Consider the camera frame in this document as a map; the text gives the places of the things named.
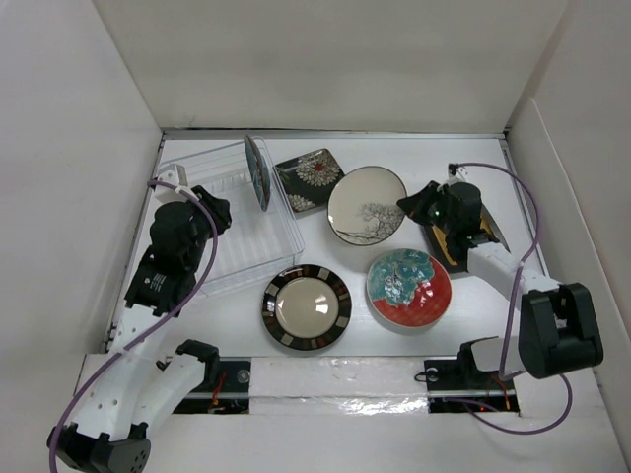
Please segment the cream round plate tree design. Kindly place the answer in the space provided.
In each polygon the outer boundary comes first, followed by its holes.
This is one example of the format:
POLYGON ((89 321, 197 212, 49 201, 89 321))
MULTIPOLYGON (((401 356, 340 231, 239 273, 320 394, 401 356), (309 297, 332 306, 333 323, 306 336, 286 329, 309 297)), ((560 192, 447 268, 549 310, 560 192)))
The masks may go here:
POLYGON ((391 237, 404 219, 397 202, 407 196, 400 177, 383 167, 354 169, 332 189, 327 220, 342 241, 369 246, 391 237))

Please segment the blue round plate brown rim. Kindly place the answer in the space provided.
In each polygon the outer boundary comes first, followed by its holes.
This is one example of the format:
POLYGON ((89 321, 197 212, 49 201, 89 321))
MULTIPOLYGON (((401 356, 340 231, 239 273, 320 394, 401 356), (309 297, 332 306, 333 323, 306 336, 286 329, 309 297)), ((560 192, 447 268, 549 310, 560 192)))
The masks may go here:
POLYGON ((251 182, 260 208, 266 212, 270 201, 270 176, 264 158, 254 140, 244 136, 245 156, 251 182))

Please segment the round plate black checkered rim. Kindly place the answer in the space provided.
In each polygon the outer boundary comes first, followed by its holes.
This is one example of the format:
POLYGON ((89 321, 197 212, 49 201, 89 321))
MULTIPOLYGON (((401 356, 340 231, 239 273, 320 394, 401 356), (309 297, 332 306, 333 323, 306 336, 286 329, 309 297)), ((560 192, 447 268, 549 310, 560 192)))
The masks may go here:
POLYGON ((268 334, 281 346, 300 352, 318 351, 343 335, 351 319, 352 298, 332 270, 301 264, 270 280, 260 312, 268 334))

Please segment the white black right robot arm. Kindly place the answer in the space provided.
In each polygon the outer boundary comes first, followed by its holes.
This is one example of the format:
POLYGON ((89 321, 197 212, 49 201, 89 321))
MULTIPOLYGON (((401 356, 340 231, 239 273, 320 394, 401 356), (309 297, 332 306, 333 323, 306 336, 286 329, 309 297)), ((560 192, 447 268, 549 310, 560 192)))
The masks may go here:
POLYGON ((428 230, 436 248, 460 270, 476 276, 509 303, 507 328, 497 350, 473 342, 473 354, 456 362, 456 376, 477 387, 497 372, 544 379, 600 365, 604 349, 589 289, 563 284, 526 268, 506 245, 475 185, 452 178, 430 182, 397 202, 403 214, 428 230))

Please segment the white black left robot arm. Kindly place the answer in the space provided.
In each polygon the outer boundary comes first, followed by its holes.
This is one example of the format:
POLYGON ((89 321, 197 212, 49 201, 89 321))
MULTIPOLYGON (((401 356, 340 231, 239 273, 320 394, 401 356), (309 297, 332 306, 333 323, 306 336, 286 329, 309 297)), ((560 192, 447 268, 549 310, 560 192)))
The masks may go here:
POLYGON ((59 462, 79 472, 142 471, 152 437, 179 402, 219 381, 212 345, 186 340, 163 367, 157 356, 214 265, 219 236, 232 223, 230 203, 201 186, 148 185, 174 196, 155 212, 107 359, 77 388, 48 437, 50 471, 59 462))

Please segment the clear plastic dish rack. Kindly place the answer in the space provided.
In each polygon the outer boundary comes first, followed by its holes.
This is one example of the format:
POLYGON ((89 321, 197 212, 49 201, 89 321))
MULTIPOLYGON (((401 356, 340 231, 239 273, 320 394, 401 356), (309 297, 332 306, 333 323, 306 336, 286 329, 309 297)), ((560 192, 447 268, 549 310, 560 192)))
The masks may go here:
POLYGON ((191 186, 230 203, 232 225, 219 237, 213 267, 200 293, 216 296, 258 283, 297 264, 305 249, 296 217, 282 189, 265 141, 251 138, 260 156, 260 178, 253 176, 253 149, 238 140, 168 140, 159 169, 183 167, 191 186))

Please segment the square yellow plate dark rim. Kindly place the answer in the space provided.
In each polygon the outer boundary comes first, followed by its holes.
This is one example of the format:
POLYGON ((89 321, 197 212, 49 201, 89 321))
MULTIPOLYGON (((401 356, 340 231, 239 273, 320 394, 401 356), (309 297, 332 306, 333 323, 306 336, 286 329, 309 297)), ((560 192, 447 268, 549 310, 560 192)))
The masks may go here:
MULTIPOLYGON (((481 229, 489 233, 497 242, 500 242, 506 250, 510 249, 498 224, 485 206, 481 208, 481 229)), ((432 249, 433 257, 440 262, 449 274, 464 273, 466 271, 463 264, 458 263, 448 254, 446 237, 442 231, 435 227, 424 226, 423 233, 432 249)))

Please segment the red teal round plate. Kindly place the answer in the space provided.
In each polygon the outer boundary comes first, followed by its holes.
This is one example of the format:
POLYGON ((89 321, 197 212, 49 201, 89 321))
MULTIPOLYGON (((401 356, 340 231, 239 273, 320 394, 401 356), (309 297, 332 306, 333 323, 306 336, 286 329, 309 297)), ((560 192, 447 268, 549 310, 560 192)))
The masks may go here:
POLYGON ((453 285, 447 270, 425 251, 399 248, 378 256, 365 282, 368 307, 384 328, 423 332, 448 312, 453 285))

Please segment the black square floral plate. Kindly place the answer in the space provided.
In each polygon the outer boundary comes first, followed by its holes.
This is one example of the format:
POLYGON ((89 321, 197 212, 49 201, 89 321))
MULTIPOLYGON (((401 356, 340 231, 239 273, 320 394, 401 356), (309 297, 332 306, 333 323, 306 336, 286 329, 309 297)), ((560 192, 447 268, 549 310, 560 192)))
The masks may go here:
POLYGON ((333 188, 345 176, 325 148, 279 163, 275 170, 295 213, 326 205, 333 188))

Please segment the aluminium frame rail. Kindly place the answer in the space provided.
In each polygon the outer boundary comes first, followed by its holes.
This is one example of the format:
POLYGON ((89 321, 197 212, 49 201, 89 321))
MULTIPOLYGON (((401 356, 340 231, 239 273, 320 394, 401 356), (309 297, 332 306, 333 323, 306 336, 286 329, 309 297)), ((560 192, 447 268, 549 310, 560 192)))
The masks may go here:
POLYGON ((350 130, 308 130, 286 128, 241 129, 241 128, 163 128, 164 140, 237 140, 245 135, 263 139, 289 140, 335 140, 335 139, 497 139, 504 140, 504 133, 411 133, 411 132, 367 132, 350 130))

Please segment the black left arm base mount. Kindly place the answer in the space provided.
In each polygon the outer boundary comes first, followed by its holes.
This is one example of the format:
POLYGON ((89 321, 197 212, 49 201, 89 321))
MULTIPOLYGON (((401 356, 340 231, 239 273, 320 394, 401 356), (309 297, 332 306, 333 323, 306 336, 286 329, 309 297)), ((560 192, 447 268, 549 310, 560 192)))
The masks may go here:
POLYGON ((222 358, 212 383, 194 388, 175 407, 180 415, 249 413, 251 359, 222 358))

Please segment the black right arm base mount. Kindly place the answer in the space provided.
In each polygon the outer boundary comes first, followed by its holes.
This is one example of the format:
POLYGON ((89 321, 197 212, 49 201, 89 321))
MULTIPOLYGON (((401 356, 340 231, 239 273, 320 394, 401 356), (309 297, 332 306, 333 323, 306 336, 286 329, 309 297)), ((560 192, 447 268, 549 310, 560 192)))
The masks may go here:
POLYGON ((425 384, 431 414, 520 413, 512 381, 502 381, 494 372, 465 368, 457 359, 425 360, 414 380, 425 384))

